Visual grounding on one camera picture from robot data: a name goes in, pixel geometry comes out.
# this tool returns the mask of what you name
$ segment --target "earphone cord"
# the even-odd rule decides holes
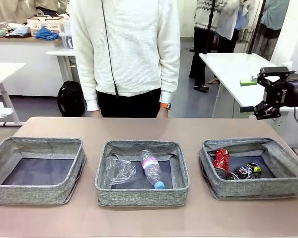
[[[108,32],[107,32],[107,24],[106,24],[106,18],[105,18],[105,10],[104,10],[104,3],[103,0],[101,0],[101,7],[103,8],[103,16],[104,16],[104,23],[105,23],[105,31],[106,31],[106,40],[107,40],[107,46],[108,46],[108,54],[109,54],[109,61],[110,61],[110,69],[111,69],[111,75],[113,76],[114,86],[115,86],[115,93],[116,97],[119,97],[117,85],[114,78],[113,73],[113,65],[111,63],[111,56],[110,56],[110,49],[109,49],[109,41],[108,41]]]

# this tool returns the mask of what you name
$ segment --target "gray floor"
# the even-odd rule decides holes
[[[201,93],[193,90],[194,80],[189,78],[193,53],[191,41],[183,41],[181,46],[179,87],[172,101],[172,118],[210,118],[218,91],[218,85],[211,85],[209,93]],[[213,75],[206,69],[207,80]],[[30,117],[59,117],[56,98],[28,98],[12,97],[12,102],[21,121],[27,121]],[[12,121],[6,117],[1,121]]]

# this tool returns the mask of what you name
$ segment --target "table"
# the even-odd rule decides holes
[[[239,107],[256,106],[263,100],[264,87],[240,86],[240,80],[257,75],[263,67],[276,67],[257,54],[200,54],[202,60],[218,77],[219,87],[212,118],[248,118]],[[289,144],[298,144],[298,125],[293,108],[280,108],[281,117],[265,120]]]
[[[0,62],[25,63],[4,82],[9,95],[31,97],[56,97],[63,84],[56,57],[46,52],[62,40],[45,41],[29,37],[25,39],[0,39]]]
[[[51,56],[57,56],[63,82],[73,81],[69,57],[75,57],[74,49],[55,47],[53,50],[46,52]]]
[[[268,136],[287,147],[263,121],[31,118],[16,136],[81,138],[87,163],[73,197],[66,205],[0,206],[0,237],[298,236],[298,198],[218,201],[211,196],[201,175],[198,152],[206,139]],[[99,206],[94,186],[96,170],[104,143],[115,139],[180,143],[191,180],[187,204],[174,208]]]
[[[20,122],[20,119],[13,107],[11,99],[6,91],[3,82],[8,79],[15,72],[20,70],[25,66],[24,63],[0,63],[0,92],[2,94],[5,105],[8,108],[13,109],[12,117],[13,122],[0,122],[0,126],[22,126],[23,122]]]

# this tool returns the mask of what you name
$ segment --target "black pants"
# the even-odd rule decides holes
[[[238,40],[239,30],[234,30],[233,37],[229,40],[226,37],[220,36],[218,53],[234,53],[236,42]]]
[[[205,46],[207,44],[208,31],[200,28],[194,28],[194,50],[195,54],[193,56],[191,65],[191,75],[195,77],[195,86],[202,86],[205,84],[205,67],[206,64],[200,58],[199,54],[204,52]],[[214,39],[214,32],[210,33],[209,46],[207,52],[211,52],[212,44]]]
[[[36,7],[36,9],[41,10],[45,15],[58,16],[57,11],[49,10],[49,9],[46,9],[46,8],[40,7],[40,6]]]
[[[97,93],[98,105],[104,118],[156,118],[160,110],[161,89],[123,97]]]

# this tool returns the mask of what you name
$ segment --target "shoe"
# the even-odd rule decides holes
[[[220,81],[219,81],[217,78],[213,78],[213,79],[210,80],[208,83],[209,83],[209,84],[219,84]]]
[[[193,72],[190,72],[189,78],[195,78],[195,74]]]
[[[205,86],[205,85],[202,85],[202,86],[194,86],[193,88],[194,90],[197,90],[199,92],[202,92],[202,93],[207,93],[210,88],[208,86]]]

